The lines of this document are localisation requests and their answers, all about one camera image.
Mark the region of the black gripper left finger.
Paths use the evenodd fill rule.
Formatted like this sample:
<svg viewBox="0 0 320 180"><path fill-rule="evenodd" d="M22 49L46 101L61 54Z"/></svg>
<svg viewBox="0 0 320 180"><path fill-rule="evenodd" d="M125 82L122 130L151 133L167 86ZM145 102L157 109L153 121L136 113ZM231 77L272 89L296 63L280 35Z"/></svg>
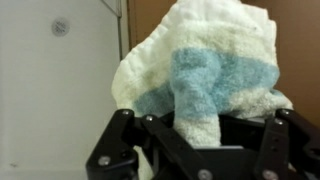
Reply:
<svg viewBox="0 0 320 180"><path fill-rule="evenodd" d="M201 154L173 129L174 114L137 117L114 112L86 162L88 180L141 180L139 159L151 166L151 180L213 180Z"/></svg>

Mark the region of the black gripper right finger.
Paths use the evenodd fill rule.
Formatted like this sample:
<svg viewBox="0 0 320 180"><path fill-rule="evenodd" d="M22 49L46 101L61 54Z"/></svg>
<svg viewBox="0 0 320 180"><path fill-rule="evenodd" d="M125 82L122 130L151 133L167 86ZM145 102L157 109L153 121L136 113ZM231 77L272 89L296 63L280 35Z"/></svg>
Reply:
<svg viewBox="0 0 320 180"><path fill-rule="evenodd" d="M319 129L294 110L278 109L265 122L254 178L319 180L319 151Z"/></svg>

